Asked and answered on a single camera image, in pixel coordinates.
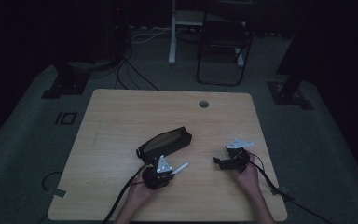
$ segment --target metal stand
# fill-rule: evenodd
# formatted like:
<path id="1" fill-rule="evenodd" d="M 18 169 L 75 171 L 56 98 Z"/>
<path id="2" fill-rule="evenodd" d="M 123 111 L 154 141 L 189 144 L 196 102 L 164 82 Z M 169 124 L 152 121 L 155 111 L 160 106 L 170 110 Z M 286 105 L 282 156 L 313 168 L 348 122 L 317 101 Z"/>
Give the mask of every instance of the metal stand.
<path id="1" fill-rule="evenodd" d="M 58 99 L 64 95 L 81 95 L 89 80 L 90 73 L 73 71 L 68 63 L 55 63 L 58 75 L 50 90 L 43 93 L 42 99 Z"/>
<path id="2" fill-rule="evenodd" d="M 313 110 L 310 101 L 301 93 L 299 77 L 289 77 L 286 82 L 267 82 L 276 105 L 299 105 L 302 109 Z"/>

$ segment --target table top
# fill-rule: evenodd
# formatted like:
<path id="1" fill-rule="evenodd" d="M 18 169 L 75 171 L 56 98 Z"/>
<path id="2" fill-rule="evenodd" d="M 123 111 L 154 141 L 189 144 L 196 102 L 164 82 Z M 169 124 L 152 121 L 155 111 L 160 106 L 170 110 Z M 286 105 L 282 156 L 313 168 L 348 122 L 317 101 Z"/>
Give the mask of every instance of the table top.
<path id="1" fill-rule="evenodd" d="M 209 106 L 200 107 L 200 101 Z M 213 162 L 213 157 L 228 159 L 225 146 L 235 138 L 252 141 L 246 149 L 261 158 L 267 175 L 278 186 L 252 97 L 247 93 L 129 90 L 92 94 L 58 186 L 66 196 L 54 196 L 48 217 L 104 220 L 121 189 L 143 165 L 136 149 L 182 126 L 193 135 L 190 145 L 165 159 L 173 170 L 186 162 L 189 165 L 132 220 L 254 220 L 244 193 Z M 285 220 L 282 197 L 271 194 L 262 175 L 259 179 L 271 214 L 277 221 Z"/>

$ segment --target white object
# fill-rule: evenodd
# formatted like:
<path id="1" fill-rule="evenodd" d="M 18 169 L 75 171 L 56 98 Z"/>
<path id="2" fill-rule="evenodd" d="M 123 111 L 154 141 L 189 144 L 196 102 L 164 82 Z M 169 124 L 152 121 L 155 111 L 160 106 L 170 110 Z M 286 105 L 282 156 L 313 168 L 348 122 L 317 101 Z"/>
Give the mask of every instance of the white object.
<path id="1" fill-rule="evenodd" d="M 176 175 L 177 173 L 181 172 L 183 169 L 185 169 L 188 166 L 188 163 L 181 165 L 179 168 L 177 168 L 175 171 L 173 171 L 173 174 Z"/>
<path id="2" fill-rule="evenodd" d="M 240 139 L 234 138 L 234 141 L 232 141 L 229 145 L 226 145 L 226 148 L 234 149 L 234 148 L 240 148 L 240 147 L 249 147 L 252 145 L 253 145 L 253 142 L 251 142 L 251 141 L 240 140 Z"/>
<path id="3" fill-rule="evenodd" d="M 172 167 L 167 163 L 164 156 L 160 156 L 158 160 L 157 173 L 164 173 L 171 171 Z"/>

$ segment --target dark background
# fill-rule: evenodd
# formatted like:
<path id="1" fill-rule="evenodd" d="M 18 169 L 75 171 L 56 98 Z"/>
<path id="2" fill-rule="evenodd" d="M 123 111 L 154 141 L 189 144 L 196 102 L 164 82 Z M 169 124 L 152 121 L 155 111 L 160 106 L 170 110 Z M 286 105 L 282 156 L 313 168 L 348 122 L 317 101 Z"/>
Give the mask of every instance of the dark background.
<path id="1" fill-rule="evenodd" d="M 177 1 L 190 10 L 208 2 Z M 358 161 L 358 1 L 258 2 L 267 34 L 293 38 L 277 73 L 317 86 Z M 125 19 L 135 28 L 168 27 L 171 8 L 166 0 L 0 1 L 0 127 L 47 66 L 117 57 Z"/>

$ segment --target cable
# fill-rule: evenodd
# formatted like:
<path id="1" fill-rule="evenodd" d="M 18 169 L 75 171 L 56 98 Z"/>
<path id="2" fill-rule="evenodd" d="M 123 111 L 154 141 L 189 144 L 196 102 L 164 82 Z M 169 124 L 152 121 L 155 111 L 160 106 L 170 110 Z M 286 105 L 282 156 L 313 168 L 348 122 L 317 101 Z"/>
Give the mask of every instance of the cable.
<path id="1" fill-rule="evenodd" d="M 136 68 L 128 61 L 128 59 L 124 58 L 124 61 L 126 61 L 126 63 L 128 63 L 130 65 L 130 67 L 136 72 L 136 74 L 138 74 L 138 76 L 140 76 L 141 78 L 143 78 L 147 83 L 149 83 L 151 86 L 153 86 L 154 89 L 156 89 L 156 91 L 159 91 L 159 89 L 153 84 L 151 83 L 149 80 L 147 80 L 147 78 L 145 78 L 144 76 L 142 76 L 141 73 L 138 72 L 138 70 L 136 70 Z"/>
<path id="2" fill-rule="evenodd" d="M 110 210 L 109 214 L 106 216 L 105 220 L 103 221 L 103 224 L 107 223 L 110 219 L 110 217 L 113 215 L 113 213 L 115 212 L 118 203 L 120 202 L 121 198 L 123 197 L 124 193 L 126 192 L 127 188 L 131 185 L 133 179 L 135 179 L 135 177 L 147 166 L 149 165 L 149 163 L 145 163 L 136 173 L 135 175 L 133 175 L 129 181 L 127 181 L 126 185 L 123 187 L 123 189 L 121 190 L 121 192 L 118 194 L 117 199 L 115 201 L 115 204 L 113 205 L 112 209 Z"/>
<path id="3" fill-rule="evenodd" d="M 251 153 L 251 152 L 248 152 L 250 155 L 254 155 L 256 158 L 258 158 L 258 160 L 261 162 L 261 166 L 263 167 L 263 170 L 265 171 L 265 169 L 264 169 L 264 163 L 263 163 L 263 161 L 260 159 L 260 157 L 258 157 L 257 155 L 255 155 L 255 154 L 253 154 L 253 153 Z"/>
<path id="4" fill-rule="evenodd" d="M 188 30 L 186 30 L 185 32 L 184 32 L 184 30 L 180 30 L 180 31 L 176 32 L 176 39 L 178 41 L 182 41 L 182 42 L 186 42 L 186 43 L 199 44 L 200 34 L 198 34 L 197 32 L 192 32 L 192 31 L 188 31 Z"/>
<path id="5" fill-rule="evenodd" d="M 253 166 L 255 166 L 255 167 L 258 169 L 258 171 L 264 176 L 264 178 L 266 178 L 266 181 L 267 181 L 267 184 L 269 185 L 269 187 L 272 188 L 273 190 L 275 190 L 279 195 L 283 196 L 283 199 L 284 199 L 286 202 L 292 201 L 292 200 L 295 199 L 295 198 L 293 198 L 293 197 L 291 197 L 291 196 L 289 196 L 289 195 L 287 195 L 287 194 L 281 192 L 280 190 L 278 190 L 278 189 L 274 186 L 274 184 L 271 182 L 271 180 L 270 180 L 269 177 L 266 175 L 266 172 L 265 172 L 263 169 L 261 169 L 261 168 L 260 168 L 258 165 L 256 165 L 254 162 L 252 162 L 252 161 L 249 161 L 249 162 L 250 162 Z"/>
<path id="6" fill-rule="evenodd" d="M 120 65 L 118 66 L 117 70 L 116 70 L 116 83 L 115 83 L 115 88 L 117 87 L 117 82 L 119 82 L 121 84 L 122 87 L 124 87 L 124 89 L 128 89 L 126 85 L 124 85 L 124 83 L 121 81 L 120 79 L 120 69 L 123 66 L 124 61 L 122 61 L 120 63 Z"/>
<path id="7" fill-rule="evenodd" d="M 130 78 L 130 81 L 136 86 L 136 88 L 138 88 L 138 90 L 140 90 L 141 88 L 139 88 L 138 85 L 136 85 L 135 81 L 132 79 L 131 75 L 130 75 L 130 70 L 129 70 L 129 65 L 126 63 L 126 68 L 127 68 L 127 75 Z"/>
<path id="8" fill-rule="evenodd" d="M 318 217 L 319 219 L 323 220 L 325 223 L 329 223 L 329 224 L 333 224 L 332 222 L 330 222 L 329 220 L 327 220 L 326 218 L 316 214 L 315 212 L 312 212 L 311 210 L 309 210 L 308 208 L 306 208 L 305 206 L 299 204 L 299 203 L 295 203 L 294 200 L 295 198 L 281 192 L 280 190 L 278 190 L 274 184 L 271 182 L 271 180 L 269 179 L 269 177 L 266 175 L 266 172 L 261 169 L 259 166 L 257 166 L 256 164 L 254 164 L 252 161 L 249 161 L 254 167 L 256 167 L 258 169 L 258 171 L 266 178 L 267 184 L 269 185 L 270 188 L 272 188 L 276 193 L 278 193 L 279 195 L 283 196 L 283 201 L 284 202 L 290 202 L 293 203 L 294 205 L 298 206 L 299 208 L 309 212 L 310 214 Z"/>
<path id="9" fill-rule="evenodd" d="M 312 215 L 314 215 L 314 216 L 320 218 L 320 219 L 323 220 L 325 223 L 333 224 L 333 223 L 330 222 L 329 220 L 327 220 L 327 219 L 325 219 L 324 217 L 321 217 L 320 215 L 318 215 L 318 214 L 316 214 L 316 213 L 310 211 L 308 208 L 304 207 L 303 205 L 301 205 L 301 204 L 299 204 L 299 203 L 296 203 L 295 201 L 290 201 L 290 203 L 292 203 L 292 204 L 296 205 L 297 207 L 299 207 L 299 208 L 301 208 L 301 209 L 303 209 L 303 210 L 305 210 L 305 211 L 311 213 Z"/>
<path id="10" fill-rule="evenodd" d="M 146 43 L 147 41 L 159 36 L 159 35 L 163 35 L 167 30 L 169 30 L 170 27 L 168 28 L 165 28 L 164 30 L 162 30 L 160 33 L 158 34 L 138 34 L 138 35 L 135 35 L 133 36 L 131 39 L 134 39 L 135 37 L 138 37 L 138 36 L 141 36 L 141 35 L 152 35 L 151 37 L 147 38 L 146 40 L 144 41 L 140 41 L 140 42 L 132 42 L 132 44 L 143 44 L 143 43 Z"/>
<path id="11" fill-rule="evenodd" d="M 115 72 L 115 69 L 112 69 L 111 71 L 106 72 L 105 74 L 102 74 L 102 75 L 99 74 L 98 76 L 89 77 L 89 79 L 98 79 L 98 78 L 101 78 L 101 77 L 107 77 L 110 74 L 112 74 L 113 72 Z"/>
<path id="12" fill-rule="evenodd" d="M 48 192 L 48 188 L 46 187 L 46 180 L 51 177 L 52 175 L 62 175 L 62 172 L 61 171 L 56 171 L 56 172 L 52 172 L 48 175 L 46 175 L 43 180 L 42 180 L 42 189 L 45 191 L 45 192 Z"/>
<path id="13" fill-rule="evenodd" d="M 42 224 L 46 218 L 48 218 L 48 213 L 44 214 L 43 217 L 40 218 L 40 220 L 37 222 L 37 224 Z"/>

